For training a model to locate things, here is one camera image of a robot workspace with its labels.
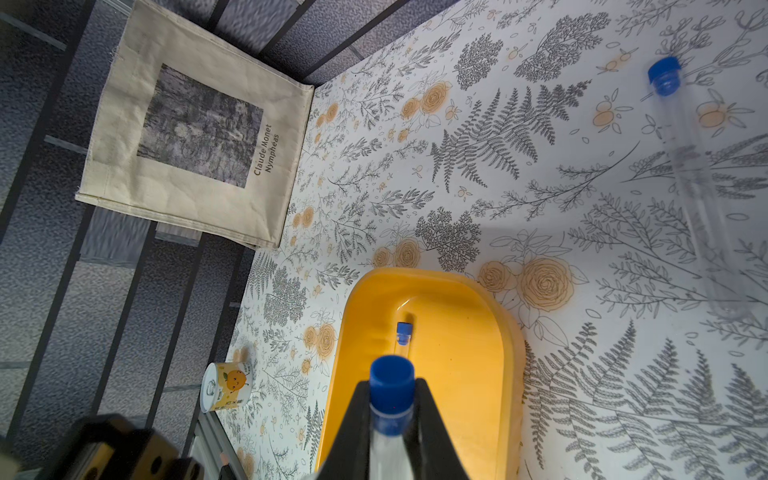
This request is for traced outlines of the small orange print can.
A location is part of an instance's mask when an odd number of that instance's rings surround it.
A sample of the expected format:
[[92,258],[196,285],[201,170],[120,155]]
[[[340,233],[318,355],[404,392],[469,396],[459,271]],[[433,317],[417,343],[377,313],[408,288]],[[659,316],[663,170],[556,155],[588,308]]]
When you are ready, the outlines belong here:
[[203,413],[234,409],[247,403],[253,387],[247,363],[210,363],[202,378],[200,409]]

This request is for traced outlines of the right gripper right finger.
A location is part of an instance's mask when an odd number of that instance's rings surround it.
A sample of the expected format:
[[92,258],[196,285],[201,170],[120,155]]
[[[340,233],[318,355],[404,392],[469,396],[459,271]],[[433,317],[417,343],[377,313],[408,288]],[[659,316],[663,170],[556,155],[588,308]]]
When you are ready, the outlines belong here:
[[415,380],[413,415],[404,432],[404,445],[414,479],[468,479],[422,378]]

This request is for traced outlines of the clear test tube blue cap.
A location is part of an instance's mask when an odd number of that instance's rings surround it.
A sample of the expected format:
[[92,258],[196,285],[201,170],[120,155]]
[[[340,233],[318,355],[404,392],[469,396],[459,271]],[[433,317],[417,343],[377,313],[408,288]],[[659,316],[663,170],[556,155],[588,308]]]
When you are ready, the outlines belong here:
[[396,328],[394,354],[406,359],[410,358],[410,349],[413,335],[413,324],[399,322]]

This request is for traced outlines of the yellow plastic tray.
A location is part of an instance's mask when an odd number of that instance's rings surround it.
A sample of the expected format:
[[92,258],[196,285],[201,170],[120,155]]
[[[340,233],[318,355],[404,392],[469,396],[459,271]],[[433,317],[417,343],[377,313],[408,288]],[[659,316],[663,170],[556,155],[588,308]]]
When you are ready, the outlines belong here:
[[526,363],[517,322],[473,280],[408,268],[375,269],[349,294],[316,465],[329,456],[371,363],[394,353],[400,322],[413,326],[408,358],[426,380],[469,477],[517,478]]

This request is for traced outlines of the beige canvas tote bag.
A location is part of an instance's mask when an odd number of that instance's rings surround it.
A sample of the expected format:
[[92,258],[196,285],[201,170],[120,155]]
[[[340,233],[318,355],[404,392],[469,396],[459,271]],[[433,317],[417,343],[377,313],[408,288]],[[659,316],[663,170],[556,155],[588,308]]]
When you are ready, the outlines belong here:
[[76,199],[250,248],[282,238],[314,89],[138,1]]

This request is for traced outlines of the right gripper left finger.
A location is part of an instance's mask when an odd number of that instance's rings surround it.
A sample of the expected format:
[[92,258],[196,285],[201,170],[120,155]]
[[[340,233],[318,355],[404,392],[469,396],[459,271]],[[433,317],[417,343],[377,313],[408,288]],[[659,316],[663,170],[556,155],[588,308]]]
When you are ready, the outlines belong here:
[[331,446],[317,474],[319,480],[369,478],[371,436],[370,387],[359,382]]

